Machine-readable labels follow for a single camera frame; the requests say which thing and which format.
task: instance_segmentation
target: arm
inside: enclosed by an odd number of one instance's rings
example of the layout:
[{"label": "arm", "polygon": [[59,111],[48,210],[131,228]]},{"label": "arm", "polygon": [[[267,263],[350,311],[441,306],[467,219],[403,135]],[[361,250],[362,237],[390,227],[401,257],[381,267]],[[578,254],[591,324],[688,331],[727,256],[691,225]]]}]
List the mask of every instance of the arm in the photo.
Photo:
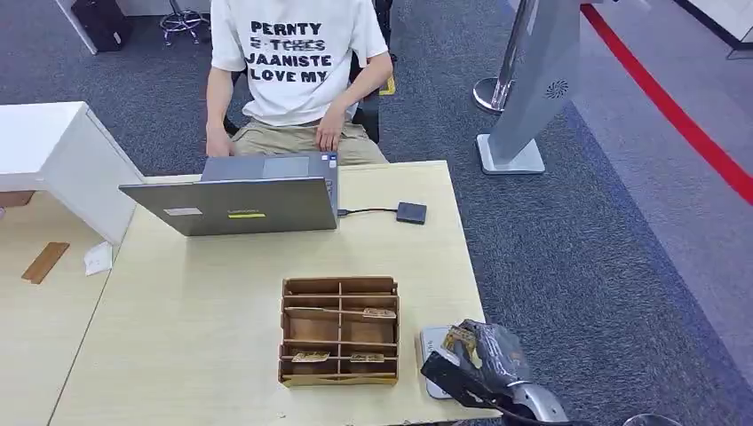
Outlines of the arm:
[{"label": "arm", "polygon": [[225,132],[225,112],[233,96],[231,71],[246,67],[238,31],[227,0],[212,0],[212,68],[207,82],[207,155],[228,156],[232,153]]},{"label": "arm", "polygon": [[386,51],[374,58],[369,58],[367,62],[369,64],[358,74],[348,90],[335,98],[331,107],[334,107],[337,111],[342,110],[344,114],[350,105],[366,98],[372,91],[382,87],[382,84],[392,75],[392,59],[389,52]]},{"label": "arm", "polygon": [[212,67],[207,82],[207,155],[228,156],[232,151],[230,138],[225,132],[225,113],[233,96],[233,79],[230,71]]},{"label": "arm", "polygon": [[315,143],[322,151],[336,151],[345,123],[345,112],[352,104],[366,98],[392,75],[392,58],[388,51],[367,59],[368,65],[340,96],[335,98],[319,123]]},{"label": "arm", "polygon": [[321,119],[315,143],[322,151],[337,150],[347,108],[379,88],[392,75],[392,59],[371,0],[356,0],[356,4],[351,49],[363,70],[350,87],[335,98]]}]

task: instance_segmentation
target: black cable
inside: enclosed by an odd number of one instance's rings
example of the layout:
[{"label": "black cable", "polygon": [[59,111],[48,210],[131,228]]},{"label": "black cable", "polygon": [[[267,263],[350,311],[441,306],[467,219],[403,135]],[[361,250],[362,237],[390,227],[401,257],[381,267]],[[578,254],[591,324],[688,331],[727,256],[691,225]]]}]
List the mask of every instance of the black cable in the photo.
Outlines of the black cable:
[{"label": "black cable", "polygon": [[358,209],[358,210],[348,210],[348,209],[340,209],[337,211],[337,217],[346,217],[348,215],[352,215],[353,213],[365,213],[367,211],[389,211],[392,213],[397,213],[397,209],[382,209],[382,208],[375,208],[375,209]]},{"label": "black cable", "polygon": [[499,410],[504,416],[510,417],[511,420],[514,420],[516,422],[520,422],[523,424],[531,424],[534,426],[592,426],[588,422],[583,421],[570,421],[570,422],[540,422],[536,419],[529,419],[527,417],[523,417],[522,415],[518,415],[513,413],[512,411],[508,411],[505,408],[502,408],[501,406],[495,404],[494,402],[491,402],[491,405],[494,406],[497,410]]}]

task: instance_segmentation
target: office chair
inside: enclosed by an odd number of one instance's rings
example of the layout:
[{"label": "office chair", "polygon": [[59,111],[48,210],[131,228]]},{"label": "office chair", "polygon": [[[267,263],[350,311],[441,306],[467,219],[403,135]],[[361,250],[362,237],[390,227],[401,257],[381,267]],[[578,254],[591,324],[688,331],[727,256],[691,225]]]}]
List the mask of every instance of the office chair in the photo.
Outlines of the office chair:
[{"label": "office chair", "polygon": [[[233,73],[233,86],[241,78],[241,74],[245,74],[248,77],[249,69],[239,73]],[[361,73],[361,67],[358,65],[358,58],[353,54],[351,60],[351,76],[350,80],[353,82],[358,74]],[[379,143],[379,89],[372,91],[366,98],[364,98],[359,104],[358,109],[353,117],[353,124],[360,124],[366,130],[366,134],[369,135],[369,139],[375,143]],[[225,117],[225,131],[231,137],[238,133],[239,128],[230,119]]]},{"label": "office chair", "polygon": [[170,0],[170,7],[172,8],[172,13],[163,16],[160,20],[160,28],[162,28],[164,33],[165,45],[172,45],[172,41],[170,40],[172,33],[182,33],[183,31],[188,31],[194,39],[194,44],[198,44],[199,36],[194,30],[202,23],[210,26],[210,21],[204,18],[199,12],[181,9],[177,0]]}]

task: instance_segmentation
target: red floor line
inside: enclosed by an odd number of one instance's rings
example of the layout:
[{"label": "red floor line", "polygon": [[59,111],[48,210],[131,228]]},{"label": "red floor line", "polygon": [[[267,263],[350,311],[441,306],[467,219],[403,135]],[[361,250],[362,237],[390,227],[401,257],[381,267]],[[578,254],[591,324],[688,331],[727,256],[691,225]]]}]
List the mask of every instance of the red floor line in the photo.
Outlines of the red floor line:
[{"label": "red floor line", "polygon": [[620,37],[607,25],[604,18],[592,4],[581,5],[581,12],[591,23],[604,43],[617,60],[632,76],[643,92],[654,102],[659,111],[669,120],[703,157],[706,162],[732,187],[745,201],[753,205],[753,177],[751,177],[724,149],[706,134],[701,127],[678,105],[651,74],[638,62]]}]

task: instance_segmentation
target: khaki pants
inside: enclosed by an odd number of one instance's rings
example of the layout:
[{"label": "khaki pants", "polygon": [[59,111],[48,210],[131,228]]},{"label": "khaki pants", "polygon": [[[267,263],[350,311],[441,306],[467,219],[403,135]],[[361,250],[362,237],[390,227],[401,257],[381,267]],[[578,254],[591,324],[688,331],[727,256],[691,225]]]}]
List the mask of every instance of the khaki pants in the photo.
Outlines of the khaki pants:
[{"label": "khaki pants", "polygon": [[[257,120],[238,130],[233,137],[234,155],[289,154],[319,151],[314,144],[316,123],[274,127]],[[346,122],[337,149],[340,165],[387,163],[379,147],[369,139],[363,126]]]}]

